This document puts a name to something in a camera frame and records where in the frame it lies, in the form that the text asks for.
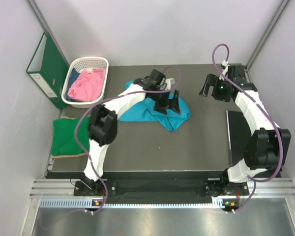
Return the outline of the teal t shirt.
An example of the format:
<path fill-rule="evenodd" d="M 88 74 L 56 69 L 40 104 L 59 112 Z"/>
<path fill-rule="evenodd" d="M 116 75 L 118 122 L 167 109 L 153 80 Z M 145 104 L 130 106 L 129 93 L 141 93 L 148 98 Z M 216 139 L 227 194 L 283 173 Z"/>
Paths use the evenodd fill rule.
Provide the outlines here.
<path fill-rule="evenodd" d="M 180 114 L 167 109 L 167 114 L 162 114 L 155 111 L 155 101 L 151 98 L 144 100 L 133 105 L 123 115 L 120 116 L 121 122 L 154 122 L 158 121 L 167 130 L 176 131 L 185 121 L 190 119 L 191 113 L 187 104 L 181 97 L 178 99 Z"/>

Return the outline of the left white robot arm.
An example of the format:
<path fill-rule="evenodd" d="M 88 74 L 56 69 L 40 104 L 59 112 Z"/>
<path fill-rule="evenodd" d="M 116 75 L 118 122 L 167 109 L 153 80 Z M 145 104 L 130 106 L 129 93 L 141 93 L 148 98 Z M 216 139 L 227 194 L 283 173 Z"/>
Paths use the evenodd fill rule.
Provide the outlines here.
<path fill-rule="evenodd" d="M 154 69 L 150 75 L 134 80 L 118 96 L 107 98 L 89 109 L 89 149 L 85 150 L 88 162 L 84 170 L 87 192 L 96 195 L 101 191 L 104 159 L 117 136 L 120 117 L 145 99 L 153 102 L 152 110 L 157 114 L 180 114 L 179 82 L 180 79 L 166 78 L 164 73 Z"/>

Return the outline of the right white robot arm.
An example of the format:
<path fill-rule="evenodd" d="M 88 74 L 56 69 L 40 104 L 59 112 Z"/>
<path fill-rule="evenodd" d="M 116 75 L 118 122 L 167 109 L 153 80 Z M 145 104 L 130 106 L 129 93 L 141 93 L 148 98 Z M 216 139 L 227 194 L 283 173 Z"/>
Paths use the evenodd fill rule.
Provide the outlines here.
<path fill-rule="evenodd" d="M 241 110 L 249 126 L 251 137 L 242 158 L 233 166 L 225 169 L 220 181 L 207 186 L 216 195 L 230 195 L 242 189 L 246 182 L 256 175 L 272 171 L 268 180 L 278 175 L 284 165 L 291 133 L 281 129 L 265 110 L 256 86 L 248 82 L 243 65 L 221 66 L 220 75 L 208 74 L 199 95 L 206 97 L 212 88 L 212 97 L 218 101 L 234 103 Z"/>

